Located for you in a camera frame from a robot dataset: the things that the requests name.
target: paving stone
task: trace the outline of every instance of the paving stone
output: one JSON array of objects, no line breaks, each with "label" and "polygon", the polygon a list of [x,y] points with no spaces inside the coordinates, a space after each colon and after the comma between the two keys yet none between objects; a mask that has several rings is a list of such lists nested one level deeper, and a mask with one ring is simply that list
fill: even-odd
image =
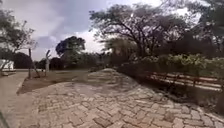
[{"label": "paving stone", "polygon": [[94,124],[94,125],[90,126],[89,128],[103,128],[103,127],[101,125]]},{"label": "paving stone", "polygon": [[202,116],[202,120],[205,126],[210,126],[210,127],[214,126],[212,120],[208,116]]},{"label": "paving stone", "polygon": [[146,124],[146,123],[139,123],[138,126],[140,128],[149,128],[149,124]]},{"label": "paving stone", "polygon": [[138,128],[138,127],[133,126],[131,124],[124,124],[122,128]]},{"label": "paving stone", "polygon": [[194,126],[191,126],[191,125],[185,125],[184,128],[195,128]]},{"label": "paving stone", "polygon": [[183,119],[175,118],[173,123],[174,123],[173,128],[184,128]]},{"label": "paving stone", "polygon": [[103,118],[94,118],[93,119],[97,124],[103,126],[103,127],[108,127],[110,126],[112,123],[108,120],[105,120]]},{"label": "paving stone", "polygon": [[189,119],[185,119],[184,120],[185,124],[189,124],[189,125],[194,125],[194,126],[203,126],[203,122],[199,121],[199,120],[189,120]]},{"label": "paving stone", "polygon": [[63,128],[74,128],[71,123],[63,124]]},{"label": "paving stone", "polygon": [[171,113],[181,113],[181,109],[168,108],[166,111]]},{"label": "paving stone", "polygon": [[141,122],[146,123],[146,124],[151,124],[152,123],[152,120],[153,120],[152,117],[146,116],[145,118],[142,119]]},{"label": "paving stone", "polygon": [[123,120],[124,120],[124,122],[127,122],[127,123],[132,124],[132,125],[135,125],[135,126],[138,125],[138,123],[140,123],[140,121],[138,121],[138,120],[136,120],[134,118],[131,118],[129,116],[125,116],[123,118]]},{"label": "paving stone", "polygon": [[69,121],[72,122],[74,126],[81,125],[83,123],[82,120],[75,115],[70,116]]},{"label": "paving stone", "polygon": [[137,113],[137,115],[136,115],[136,119],[137,120],[139,120],[139,119],[142,119],[142,118],[144,118],[145,117],[145,115],[147,114],[147,112],[146,111],[139,111],[138,113]]},{"label": "paving stone", "polygon": [[182,113],[188,114],[188,113],[190,113],[190,109],[187,106],[183,106],[182,107]]},{"label": "paving stone", "polygon": [[115,123],[121,119],[122,115],[120,113],[114,114],[110,119],[111,122]]},{"label": "paving stone", "polygon": [[165,108],[160,107],[160,108],[156,111],[156,113],[163,115],[163,114],[165,114],[165,113],[166,113],[166,109],[165,109]]},{"label": "paving stone", "polygon": [[161,127],[152,124],[149,128],[161,128]]},{"label": "paving stone", "polygon": [[115,122],[114,124],[112,124],[111,126],[107,127],[107,128],[122,128],[122,126],[124,125],[125,123],[123,121],[117,121]]},{"label": "paving stone", "polygon": [[173,125],[170,122],[167,122],[167,121],[164,121],[164,120],[158,120],[158,119],[153,120],[152,123],[157,125],[157,126],[166,127],[166,128],[172,128],[172,125]]},{"label": "paving stone", "polygon": [[183,118],[183,119],[191,119],[190,114],[175,114],[175,117]]},{"label": "paving stone", "polygon": [[192,119],[196,119],[196,120],[200,120],[201,119],[198,111],[191,110],[191,115],[192,115]]},{"label": "paving stone", "polygon": [[154,119],[160,119],[160,120],[162,120],[165,115],[155,114],[155,113],[148,113],[147,116],[148,117],[151,117],[151,118],[154,118]]},{"label": "paving stone", "polygon": [[154,103],[151,108],[157,110],[159,108],[159,104]]},{"label": "paving stone", "polygon": [[215,121],[215,128],[224,128],[223,124]]},{"label": "paving stone", "polygon": [[124,110],[124,109],[121,110],[120,113],[123,114],[123,115],[130,116],[130,117],[133,117],[135,115],[133,112],[131,112],[129,110]]}]

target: pole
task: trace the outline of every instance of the pole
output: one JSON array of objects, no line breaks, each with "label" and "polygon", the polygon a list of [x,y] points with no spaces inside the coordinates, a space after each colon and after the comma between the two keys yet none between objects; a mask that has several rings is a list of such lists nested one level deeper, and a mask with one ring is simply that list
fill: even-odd
[{"label": "pole", "polygon": [[[29,57],[31,58],[31,49],[29,48],[28,50],[29,50]],[[31,79],[31,66],[32,64],[29,65],[29,73],[28,73],[29,79]]]}]

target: walkway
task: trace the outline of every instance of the walkway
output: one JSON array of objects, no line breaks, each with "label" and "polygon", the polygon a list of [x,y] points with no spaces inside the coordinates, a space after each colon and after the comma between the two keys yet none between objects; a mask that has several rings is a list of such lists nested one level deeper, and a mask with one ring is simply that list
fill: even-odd
[{"label": "walkway", "polygon": [[13,99],[14,107],[8,108],[12,118],[7,120],[11,128],[224,127],[218,119],[142,86],[120,92],[60,83]]}]

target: foliage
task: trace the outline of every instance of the foliage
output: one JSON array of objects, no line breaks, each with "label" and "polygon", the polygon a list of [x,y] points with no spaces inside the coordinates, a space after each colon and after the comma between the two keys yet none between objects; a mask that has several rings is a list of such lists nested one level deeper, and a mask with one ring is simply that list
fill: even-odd
[{"label": "foliage", "polygon": [[122,65],[122,68],[126,66],[133,66],[133,69],[141,73],[179,73],[196,77],[206,76],[224,79],[224,70],[222,70],[224,69],[224,59],[206,59],[201,55],[161,55],[158,57],[146,57],[125,63]]},{"label": "foliage", "polygon": [[50,60],[51,70],[62,70],[63,68],[64,68],[64,62],[60,58],[54,57]]},{"label": "foliage", "polygon": [[134,41],[138,55],[154,54],[162,44],[175,40],[189,28],[179,16],[166,14],[149,5],[114,5],[106,11],[91,11],[90,19],[98,35],[124,37]]},{"label": "foliage", "polygon": [[13,61],[16,69],[28,69],[32,66],[31,58],[22,52],[16,53],[13,56]]},{"label": "foliage", "polygon": [[0,68],[0,72],[18,50],[35,44],[31,39],[33,30],[27,29],[25,25],[26,22],[23,24],[17,22],[11,12],[0,9],[0,48],[3,50],[0,56],[4,56],[7,60]]},{"label": "foliage", "polygon": [[72,36],[58,43],[55,50],[65,62],[66,67],[72,68],[77,63],[78,55],[85,50],[84,44],[84,39]]}]

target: tree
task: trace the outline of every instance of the tree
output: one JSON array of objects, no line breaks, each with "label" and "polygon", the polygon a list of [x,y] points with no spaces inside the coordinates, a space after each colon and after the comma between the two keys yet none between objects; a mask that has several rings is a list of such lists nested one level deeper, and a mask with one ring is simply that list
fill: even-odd
[{"label": "tree", "polygon": [[78,54],[80,54],[82,50],[85,50],[85,40],[72,36],[61,41],[56,46],[55,50],[60,58],[66,63],[66,67],[72,68],[77,63]]},{"label": "tree", "polygon": [[139,56],[153,55],[156,48],[177,39],[189,27],[177,15],[142,4],[114,5],[106,11],[91,11],[90,15],[92,27],[99,30],[96,35],[102,38],[113,35],[134,41]]},{"label": "tree", "polygon": [[[9,11],[0,10],[0,47],[5,53],[15,54],[18,50],[26,46],[33,45],[34,40],[31,39],[32,29],[26,29],[26,22],[18,23]],[[8,56],[7,61],[2,64],[0,73],[7,63],[12,60],[12,56]]]},{"label": "tree", "polygon": [[187,7],[192,14],[200,14],[197,28],[198,40],[204,42],[209,54],[224,56],[224,2],[222,0],[203,0],[190,2]]},{"label": "tree", "polygon": [[50,60],[50,69],[51,70],[62,70],[64,67],[63,61],[58,57],[53,57]]},{"label": "tree", "polygon": [[111,63],[121,64],[132,59],[136,55],[137,48],[133,41],[125,38],[110,38],[102,40],[104,45],[103,51],[111,51]]},{"label": "tree", "polygon": [[17,69],[28,69],[32,66],[31,58],[25,53],[18,52],[13,57],[14,67]]}]

